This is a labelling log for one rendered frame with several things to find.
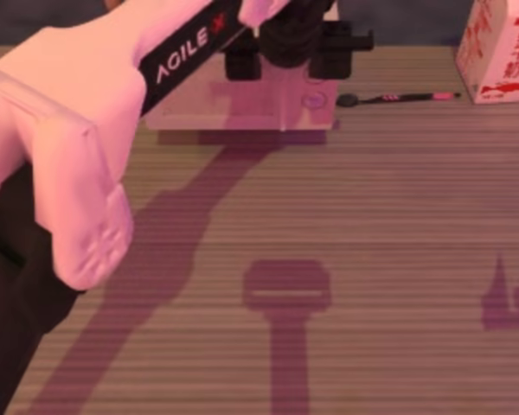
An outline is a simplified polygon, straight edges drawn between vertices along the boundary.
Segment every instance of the table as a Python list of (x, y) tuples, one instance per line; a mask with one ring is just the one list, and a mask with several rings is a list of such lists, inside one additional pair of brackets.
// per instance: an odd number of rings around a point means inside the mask
[[(342, 84), (365, 97), (460, 89), (449, 48), (357, 54)], [(45, 339), (11, 413), (276, 413), (270, 323), (242, 305), (243, 281), (318, 289), (319, 266), (330, 304), (302, 339), (311, 415), (519, 415), (519, 313), (502, 310), (519, 287), (519, 104), (337, 117), (324, 144), (282, 147), (140, 129), (131, 252)], [(292, 382), (274, 393), (308, 394)]]

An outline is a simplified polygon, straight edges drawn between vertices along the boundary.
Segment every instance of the pink box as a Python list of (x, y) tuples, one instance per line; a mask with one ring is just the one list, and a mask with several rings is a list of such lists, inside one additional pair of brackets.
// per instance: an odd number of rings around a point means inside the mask
[(475, 104), (519, 101), (519, 0), (475, 0), (456, 64)]

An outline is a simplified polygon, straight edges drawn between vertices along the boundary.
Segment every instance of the black label strip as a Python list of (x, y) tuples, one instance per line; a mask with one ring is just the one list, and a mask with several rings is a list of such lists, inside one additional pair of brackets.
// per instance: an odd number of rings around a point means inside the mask
[(241, 3), (214, 0), (142, 59), (139, 71), (147, 92), (141, 115), (159, 104), (244, 29), (238, 20)]

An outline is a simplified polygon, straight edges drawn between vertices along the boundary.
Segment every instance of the milk carton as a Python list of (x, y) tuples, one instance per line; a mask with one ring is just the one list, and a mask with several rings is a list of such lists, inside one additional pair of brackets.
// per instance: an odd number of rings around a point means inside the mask
[(456, 63), (475, 104), (519, 101), (519, 0), (475, 0)]

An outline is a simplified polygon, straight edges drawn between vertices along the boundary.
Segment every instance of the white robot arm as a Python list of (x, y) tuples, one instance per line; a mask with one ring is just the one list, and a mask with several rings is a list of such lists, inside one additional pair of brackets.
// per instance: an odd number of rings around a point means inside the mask
[(125, 256), (132, 221), (120, 181), (141, 116), (290, 1), (127, 0), (0, 59), (0, 186), (32, 164), (35, 220), (52, 235), (63, 283), (93, 288)]

